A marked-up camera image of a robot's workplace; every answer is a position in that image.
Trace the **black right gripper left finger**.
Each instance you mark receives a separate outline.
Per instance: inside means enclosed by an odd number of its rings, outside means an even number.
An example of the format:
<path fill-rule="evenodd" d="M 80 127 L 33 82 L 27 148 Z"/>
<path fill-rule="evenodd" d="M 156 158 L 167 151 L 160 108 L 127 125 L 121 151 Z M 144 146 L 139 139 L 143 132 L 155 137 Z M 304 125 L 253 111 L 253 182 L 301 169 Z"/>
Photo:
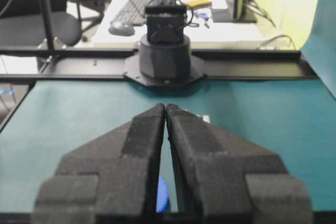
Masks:
<path fill-rule="evenodd" d="M 155 213 L 165 107 L 64 154 L 39 189 L 32 223 L 137 220 Z"/>

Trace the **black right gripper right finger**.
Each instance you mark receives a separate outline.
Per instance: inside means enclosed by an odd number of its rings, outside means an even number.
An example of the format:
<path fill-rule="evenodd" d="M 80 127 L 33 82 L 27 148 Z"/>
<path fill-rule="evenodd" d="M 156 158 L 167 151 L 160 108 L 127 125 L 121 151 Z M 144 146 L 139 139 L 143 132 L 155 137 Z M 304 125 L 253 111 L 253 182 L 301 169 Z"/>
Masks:
<path fill-rule="evenodd" d="M 303 181 L 279 154 L 170 104 L 170 141 L 205 223 L 312 223 Z"/>

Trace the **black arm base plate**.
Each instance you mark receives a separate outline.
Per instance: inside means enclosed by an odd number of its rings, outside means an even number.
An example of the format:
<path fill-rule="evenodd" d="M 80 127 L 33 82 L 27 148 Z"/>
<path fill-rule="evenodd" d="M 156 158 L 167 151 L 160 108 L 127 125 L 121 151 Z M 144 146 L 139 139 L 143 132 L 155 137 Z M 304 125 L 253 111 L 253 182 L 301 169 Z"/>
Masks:
<path fill-rule="evenodd" d="M 136 54 L 127 57 L 123 75 L 146 87 L 180 88 L 206 77 L 203 59 L 190 56 L 151 57 Z"/>

